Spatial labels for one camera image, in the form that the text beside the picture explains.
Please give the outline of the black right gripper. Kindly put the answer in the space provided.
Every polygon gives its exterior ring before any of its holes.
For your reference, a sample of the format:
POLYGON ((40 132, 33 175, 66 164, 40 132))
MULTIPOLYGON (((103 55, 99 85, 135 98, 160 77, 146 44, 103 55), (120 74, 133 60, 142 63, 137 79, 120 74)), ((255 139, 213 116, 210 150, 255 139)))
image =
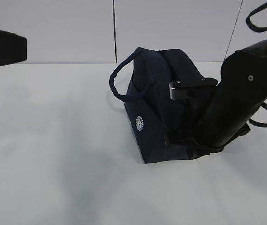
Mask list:
POLYGON ((164 140, 163 159, 164 161, 195 160, 202 156, 219 153, 226 145, 240 136, 245 136, 249 131, 250 127, 244 124, 228 140, 216 140, 217 136, 208 136, 210 133, 181 128, 167 134, 164 140))

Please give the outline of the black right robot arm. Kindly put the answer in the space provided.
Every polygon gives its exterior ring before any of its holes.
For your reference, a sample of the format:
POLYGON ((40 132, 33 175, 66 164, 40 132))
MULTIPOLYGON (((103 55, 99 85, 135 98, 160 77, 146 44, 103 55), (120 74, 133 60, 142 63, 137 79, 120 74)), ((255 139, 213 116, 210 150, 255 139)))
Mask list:
POLYGON ((267 123, 252 120, 261 107, 267 110, 267 39, 230 55, 222 64, 220 81, 176 81, 169 89, 171 99, 186 101, 191 112, 180 139, 188 159, 221 152, 246 135, 250 124, 267 128, 267 123))

